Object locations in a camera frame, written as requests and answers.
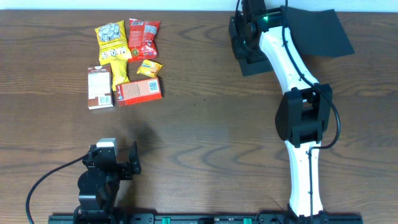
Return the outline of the yellow sunflower seed bag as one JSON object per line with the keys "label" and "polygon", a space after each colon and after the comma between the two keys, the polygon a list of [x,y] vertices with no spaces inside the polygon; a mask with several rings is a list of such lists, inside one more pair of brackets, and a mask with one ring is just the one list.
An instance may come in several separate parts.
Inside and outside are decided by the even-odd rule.
{"label": "yellow sunflower seed bag", "polygon": [[124,21],[112,22],[95,29],[99,45],[99,62],[101,65],[112,60],[129,60],[132,58],[128,47]]}

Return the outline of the orange red snack box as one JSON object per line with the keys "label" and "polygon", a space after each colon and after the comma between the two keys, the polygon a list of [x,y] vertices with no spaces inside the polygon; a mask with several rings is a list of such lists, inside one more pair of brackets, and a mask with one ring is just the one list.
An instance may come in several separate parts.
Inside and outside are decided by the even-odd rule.
{"label": "orange red snack box", "polygon": [[116,86],[119,106],[135,105],[162,98],[158,78],[148,78]]}

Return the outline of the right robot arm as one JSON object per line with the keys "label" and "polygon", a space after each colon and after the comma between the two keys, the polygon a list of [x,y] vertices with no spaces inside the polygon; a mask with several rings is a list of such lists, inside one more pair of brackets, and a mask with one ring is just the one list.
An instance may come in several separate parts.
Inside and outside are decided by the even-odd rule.
{"label": "right robot arm", "polygon": [[287,10],[267,9],[263,1],[242,1],[236,11],[238,43],[245,56],[275,72],[282,99],[275,116],[277,134],[289,155],[291,193],[288,222],[321,223],[318,157],[328,126],[331,87],[307,70],[292,39]]}

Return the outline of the red snack bag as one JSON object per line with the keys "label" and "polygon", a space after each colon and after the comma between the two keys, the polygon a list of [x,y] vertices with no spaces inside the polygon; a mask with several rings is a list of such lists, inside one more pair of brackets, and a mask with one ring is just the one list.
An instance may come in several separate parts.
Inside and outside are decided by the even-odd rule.
{"label": "red snack bag", "polygon": [[155,36],[160,27],[160,21],[129,20],[128,46],[132,58],[129,63],[156,58]]}

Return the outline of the brown Pocky box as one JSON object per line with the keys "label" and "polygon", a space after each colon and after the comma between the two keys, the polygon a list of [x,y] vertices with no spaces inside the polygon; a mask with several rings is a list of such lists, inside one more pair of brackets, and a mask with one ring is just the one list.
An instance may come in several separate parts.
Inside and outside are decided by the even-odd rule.
{"label": "brown Pocky box", "polygon": [[113,107],[110,64],[88,67],[88,109]]}

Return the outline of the dark green box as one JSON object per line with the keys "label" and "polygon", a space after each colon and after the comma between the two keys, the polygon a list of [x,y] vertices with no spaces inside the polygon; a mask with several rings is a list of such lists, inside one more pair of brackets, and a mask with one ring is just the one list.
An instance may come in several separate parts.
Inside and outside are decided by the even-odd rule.
{"label": "dark green box", "polygon": [[282,26],[287,11],[287,27],[302,55],[342,57],[354,54],[335,10],[306,11],[280,6],[267,9],[258,1],[243,1],[243,11],[229,19],[229,36],[235,59],[244,76],[273,70],[270,58],[260,50],[261,31]]}

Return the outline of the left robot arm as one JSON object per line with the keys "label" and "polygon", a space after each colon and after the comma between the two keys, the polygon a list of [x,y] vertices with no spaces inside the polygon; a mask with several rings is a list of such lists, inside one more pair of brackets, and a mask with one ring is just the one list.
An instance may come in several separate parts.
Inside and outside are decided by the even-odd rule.
{"label": "left robot arm", "polygon": [[82,159],[87,171],[78,179],[81,216],[76,219],[79,222],[116,222],[114,204],[120,181],[131,180],[142,170],[137,142],[130,147],[127,162],[118,163],[117,153],[115,138],[103,138],[91,145]]}

